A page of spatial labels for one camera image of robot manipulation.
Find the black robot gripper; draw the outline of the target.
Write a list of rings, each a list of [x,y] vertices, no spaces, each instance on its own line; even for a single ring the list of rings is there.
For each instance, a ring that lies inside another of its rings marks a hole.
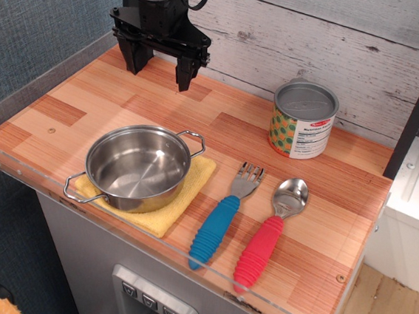
[[[189,89],[201,66],[209,63],[211,39],[188,17],[183,0],[137,0],[138,6],[114,7],[114,34],[126,69],[137,74],[154,57],[154,51],[177,58],[176,83]]]

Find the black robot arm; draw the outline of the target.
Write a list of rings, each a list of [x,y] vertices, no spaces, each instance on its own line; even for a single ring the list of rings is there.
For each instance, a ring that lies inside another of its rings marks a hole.
[[[202,66],[209,63],[211,39],[189,20],[188,11],[197,11],[208,0],[195,6],[189,0],[136,0],[137,6],[114,7],[113,33],[126,63],[133,74],[142,70],[155,51],[177,59],[176,83],[181,92]]]

